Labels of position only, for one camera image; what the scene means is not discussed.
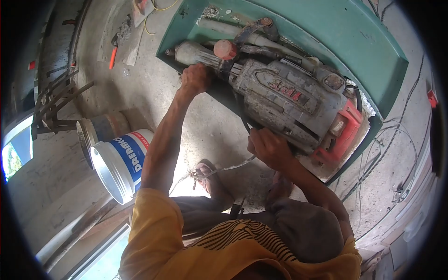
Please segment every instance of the concrete floor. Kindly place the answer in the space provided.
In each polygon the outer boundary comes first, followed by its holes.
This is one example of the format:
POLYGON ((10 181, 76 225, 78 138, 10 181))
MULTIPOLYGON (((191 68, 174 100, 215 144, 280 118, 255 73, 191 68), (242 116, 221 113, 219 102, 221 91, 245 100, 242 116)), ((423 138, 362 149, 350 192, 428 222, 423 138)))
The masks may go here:
MULTIPOLYGON (((180 86, 177 72, 155 57, 159 43, 180 2, 169 10, 154 11, 148 17, 148 29, 156 34, 150 36, 143 33, 135 66, 122 63, 125 57, 120 54, 119 47, 115 67, 112 70, 108 69, 108 61, 97 61, 97 55, 100 38, 109 14, 110 8, 107 5, 112 6, 113 3, 92 2, 83 24, 77 51, 80 69, 77 85, 82 86, 95 81, 95 86, 77 100, 78 108, 83 116, 88 118, 124 110, 132 129, 156 129, 176 89, 180 86)), ((388 3, 390 2, 380 1, 380 14, 388 3)), ((418 77, 423 48, 418 36, 395 4, 385 13, 384 24, 394 35, 409 60, 405 80, 387 118, 387 120, 399 120, 405 101, 418 77)), ((426 97, 427 83, 431 84, 431 70, 429 60, 425 58, 419 82, 409 99, 402 122, 409 130, 417 152, 422 145, 430 114, 430 105, 426 97)), ((394 131, 390 129, 378 140, 387 146, 393 134, 394 131)), ((247 132, 240 118, 209 95, 201 94, 194 99, 185 117, 181 154, 174 181, 176 182, 194 168, 203 158, 215 163, 217 168, 239 164, 251 156, 246 150, 246 145, 247 132)), ((374 145, 368 164, 379 152, 378 145, 374 145)), ((362 168, 366 162, 367 151, 363 155, 362 168)), ((405 134, 398 133, 385 157, 363 182, 360 198, 359 193, 356 192, 344 203, 357 238, 381 220, 387 213, 388 207, 393 205, 391 201, 394 193, 398 185, 408 176, 413 163, 414 152, 409 139, 405 134), (359 199, 362 211, 357 202, 359 199)), ((359 167, 360 159, 356 160, 341 176, 338 184, 334 182, 330 186, 340 198, 348 193, 358 179, 359 167)), ((263 209, 266 189, 270 185, 273 174, 272 170, 256 159, 242 168, 222 172, 220 177, 237 197, 242 198, 244 194, 247 195, 244 208, 246 212, 254 212, 263 209)), ((192 186, 192 180, 187 179, 177 186, 173 195, 203 194, 200 188, 192 191, 192 186)), ((294 191, 292 197, 305 200, 299 189, 294 191)))

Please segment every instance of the white bucket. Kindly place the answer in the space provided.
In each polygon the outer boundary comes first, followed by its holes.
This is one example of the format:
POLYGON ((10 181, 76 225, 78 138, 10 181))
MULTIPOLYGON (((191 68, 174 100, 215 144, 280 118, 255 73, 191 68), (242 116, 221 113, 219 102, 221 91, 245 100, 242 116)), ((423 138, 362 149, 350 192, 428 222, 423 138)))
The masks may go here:
POLYGON ((118 203, 131 201, 140 188, 143 161, 153 136, 151 131, 139 129, 90 148, 101 182, 118 203))
POLYGON ((128 120, 120 113, 96 116, 90 119, 82 118, 76 122, 79 143, 89 167, 94 170, 90 158, 90 148, 99 141, 110 141, 115 137, 131 132, 128 120))

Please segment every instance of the gray bucket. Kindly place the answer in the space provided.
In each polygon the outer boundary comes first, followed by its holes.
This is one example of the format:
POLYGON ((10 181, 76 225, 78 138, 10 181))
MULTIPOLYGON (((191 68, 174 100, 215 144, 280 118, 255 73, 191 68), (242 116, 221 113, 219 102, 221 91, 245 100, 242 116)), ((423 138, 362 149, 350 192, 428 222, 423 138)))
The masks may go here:
POLYGON ((76 122, 79 143, 89 167, 94 170, 90 148, 99 141, 108 142, 118 136, 131 132, 129 122, 120 113, 105 114, 90 119, 82 118, 76 122))

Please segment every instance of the green plastic tray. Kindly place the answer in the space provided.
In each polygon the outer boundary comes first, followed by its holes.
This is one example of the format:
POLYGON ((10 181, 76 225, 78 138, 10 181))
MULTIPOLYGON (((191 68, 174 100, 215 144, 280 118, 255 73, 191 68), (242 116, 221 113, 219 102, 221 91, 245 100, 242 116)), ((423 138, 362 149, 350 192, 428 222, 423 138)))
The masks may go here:
MULTIPOLYGON (((358 0, 184 0, 173 16, 156 56, 182 72, 184 65, 165 55, 186 39, 204 42, 230 37, 197 26, 208 5, 218 8, 215 20, 244 26, 262 17, 274 20, 281 36, 308 55, 338 69, 366 94, 376 111, 370 131, 330 184, 365 150, 390 112, 403 82, 408 61, 381 21, 358 0)), ((238 114, 230 86, 217 82, 207 91, 238 114)))

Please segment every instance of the hand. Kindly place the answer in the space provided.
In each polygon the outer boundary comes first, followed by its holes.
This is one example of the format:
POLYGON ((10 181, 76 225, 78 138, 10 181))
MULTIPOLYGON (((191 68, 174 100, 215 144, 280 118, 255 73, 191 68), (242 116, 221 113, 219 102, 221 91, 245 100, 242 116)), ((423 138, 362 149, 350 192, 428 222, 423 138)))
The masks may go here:
POLYGON ((292 160, 296 160, 286 139, 273 134, 267 128, 252 128, 248 139, 247 150, 276 171, 283 171, 292 160))
POLYGON ((197 96, 211 84, 211 71, 204 64, 190 65, 182 72, 181 92, 191 98, 197 96))

